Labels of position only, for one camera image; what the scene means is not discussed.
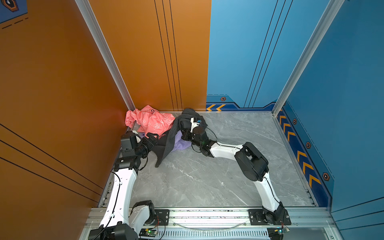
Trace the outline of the purple lavender cloth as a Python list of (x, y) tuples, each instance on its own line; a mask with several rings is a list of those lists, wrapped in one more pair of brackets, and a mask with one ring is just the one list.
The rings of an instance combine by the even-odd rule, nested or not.
[[(163, 153), (165, 151), (165, 147), (167, 145), (167, 138), (168, 138), (169, 133), (170, 133), (170, 130), (164, 132), (160, 136), (160, 140), (158, 141), (158, 144), (152, 150), (154, 153), (160, 154), (160, 153)], [(191, 146), (191, 142), (183, 140), (182, 139), (182, 132), (177, 131), (177, 133), (175, 135), (174, 146), (171, 149), (171, 152), (182, 151), (182, 150), (189, 148), (190, 146)]]

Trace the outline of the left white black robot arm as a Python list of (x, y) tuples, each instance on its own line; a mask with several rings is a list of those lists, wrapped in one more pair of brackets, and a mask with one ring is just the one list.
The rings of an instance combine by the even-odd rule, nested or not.
[(158, 134), (148, 133), (140, 137), (134, 131), (127, 131), (121, 137), (122, 157), (118, 158), (111, 173), (114, 176), (112, 193), (107, 210), (97, 229), (91, 230), (89, 240), (138, 240), (144, 225), (156, 220), (152, 201), (141, 201), (130, 211), (134, 183), (141, 168), (142, 159), (159, 140)]

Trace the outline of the black dark grey cloth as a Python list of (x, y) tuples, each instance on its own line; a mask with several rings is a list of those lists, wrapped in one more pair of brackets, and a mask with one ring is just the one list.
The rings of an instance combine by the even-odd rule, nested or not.
[(154, 146), (153, 148), (153, 152), (157, 156), (157, 162), (155, 164), (156, 168), (160, 166), (162, 161), (174, 149), (177, 133), (182, 130), (188, 130), (189, 132), (191, 131), (192, 118), (200, 120), (201, 126), (203, 127), (204, 130), (208, 126), (204, 117), (199, 115), (195, 110), (193, 109), (183, 110), (182, 114), (176, 117), (175, 120), (173, 121), (172, 127), (168, 131), (162, 134), (157, 145)]

